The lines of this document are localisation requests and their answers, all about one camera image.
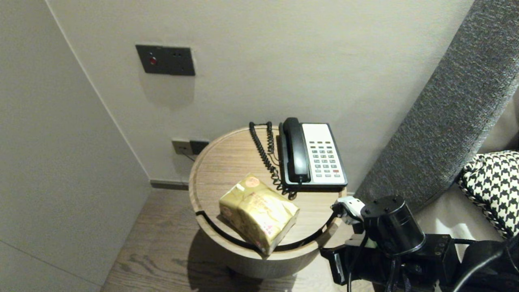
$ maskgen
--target round wooden side table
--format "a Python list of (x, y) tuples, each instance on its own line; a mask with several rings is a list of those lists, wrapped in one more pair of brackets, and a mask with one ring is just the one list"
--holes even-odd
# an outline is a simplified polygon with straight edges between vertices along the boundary
[[(273, 131), (276, 137), (277, 127)], [(267, 149), (266, 126), (256, 126), (256, 132)], [(276, 189), (248, 128), (212, 141), (197, 157), (189, 178), (189, 196), (198, 224), (221, 247), (217, 255), (220, 260), (238, 273), (255, 278), (297, 273), (312, 262), (340, 224), (340, 219), (331, 217), (330, 206), (346, 195), (346, 189), (340, 193), (299, 192), (293, 200), (300, 208), (295, 225), (275, 251), (265, 257), (228, 225), (218, 206), (220, 197), (250, 172)]]

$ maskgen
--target coiled phone cord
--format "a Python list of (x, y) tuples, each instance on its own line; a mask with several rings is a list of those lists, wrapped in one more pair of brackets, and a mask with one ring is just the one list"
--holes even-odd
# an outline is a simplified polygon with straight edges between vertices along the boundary
[[(256, 134), (256, 129), (254, 126), (267, 126), (267, 143), (268, 143), (268, 155), (261, 144), (261, 141)], [(259, 155), (263, 160), (263, 164), (267, 167), (270, 172), (270, 178), (272, 179), (273, 184), (276, 186), (276, 190), (281, 191), (281, 194), (288, 194), (288, 199), (293, 200), (297, 197), (297, 191), (289, 190), (286, 186), (283, 186), (281, 183), (281, 179), (279, 177), (278, 169), (272, 164), (269, 159), (270, 155), (274, 155), (274, 133), (272, 132), (272, 122), (267, 122), (266, 124), (255, 124), (253, 122), (249, 123), (249, 132), (251, 133), (252, 140), (254, 144), (256, 144), (256, 148), (258, 149)]]

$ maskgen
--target dark switch plate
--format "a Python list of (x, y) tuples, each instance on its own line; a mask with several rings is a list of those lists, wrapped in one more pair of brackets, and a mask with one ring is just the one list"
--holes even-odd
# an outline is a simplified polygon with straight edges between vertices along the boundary
[(190, 48), (136, 45), (144, 72), (195, 76)]

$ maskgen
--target wooden floor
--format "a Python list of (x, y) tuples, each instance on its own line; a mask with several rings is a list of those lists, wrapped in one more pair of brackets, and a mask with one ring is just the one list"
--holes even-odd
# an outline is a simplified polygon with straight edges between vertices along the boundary
[[(341, 225), (327, 247), (350, 234)], [(295, 275), (260, 280), (232, 274), (213, 260), (214, 244), (199, 229), (187, 191), (155, 190), (101, 291), (346, 291), (333, 283), (328, 261), (320, 256)], [(373, 288), (354, 281), (352, 290)]]

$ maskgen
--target baseboard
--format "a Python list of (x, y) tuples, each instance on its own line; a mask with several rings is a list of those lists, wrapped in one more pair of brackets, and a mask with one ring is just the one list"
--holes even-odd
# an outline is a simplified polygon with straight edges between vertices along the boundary
[(166, 190), (182, 190), (187, 191), (188, 185), (180, 181), (169, 181), (169, 180), (158, 180), (151, 179), (149, 183), (154, 189), (166, 189)]

